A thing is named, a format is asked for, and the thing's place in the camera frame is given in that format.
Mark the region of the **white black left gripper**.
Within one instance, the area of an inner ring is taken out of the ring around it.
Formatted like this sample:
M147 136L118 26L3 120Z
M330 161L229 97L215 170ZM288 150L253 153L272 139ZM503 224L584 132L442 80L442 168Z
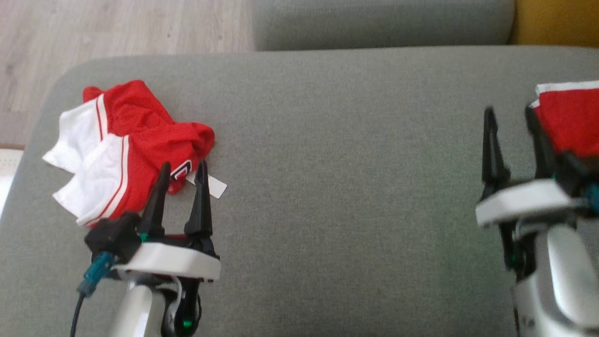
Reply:
M164 235L163 207L170 183L171 164L165 162L159 171L139 224L140 235ZM184 234L189 237L212 236L212 209L208 167L202 161L195 173L196 193ZM197 249L162 242L141 241L138 237L118 246L118 262L114 278L125 280L134 275L159 275L216 281L220 278L220 260Z

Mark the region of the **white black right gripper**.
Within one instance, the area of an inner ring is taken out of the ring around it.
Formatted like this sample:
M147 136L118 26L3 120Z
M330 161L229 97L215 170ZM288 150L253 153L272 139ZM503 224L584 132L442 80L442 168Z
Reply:
M476 205L478 227L585 207L584 197L573 197L555 181L554 147L533 107L526 108L526 125L533 140L536 180L505 187L511 171L505 166L493 108L486 108L483 122L481 200Z

